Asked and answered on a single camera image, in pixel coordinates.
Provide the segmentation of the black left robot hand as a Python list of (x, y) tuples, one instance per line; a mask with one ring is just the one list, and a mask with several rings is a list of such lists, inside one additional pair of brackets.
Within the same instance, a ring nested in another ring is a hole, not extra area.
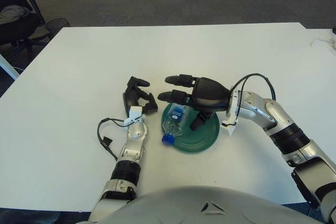
[(145, 106), (142, 106), (143, 114), (152, 114), (158, 111), (158, 105), (152, 93), (146, 93), (141, 90), (141, 87), (149, 87), (150, 83), (136, 77), (130, 77), (127, 88), (123, 93), (123, 103), (126, 115), (129, 116), (129, 112), (132, 106), (140, 106), (139, 99), (148, 101)]

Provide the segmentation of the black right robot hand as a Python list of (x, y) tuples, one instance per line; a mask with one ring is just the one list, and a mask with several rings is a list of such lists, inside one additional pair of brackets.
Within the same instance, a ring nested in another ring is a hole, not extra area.
[(198, 130), (214, 113), (228, 109), (231, 92), (217, 81), (180, 74), (166, 77), (165, 82), (193, 89), (191, 94), (172, 90), (162, 92), (157, 97), (160, 101), (189, 106), (197, 111), (198, 115), (190, 124), (192, 131)]

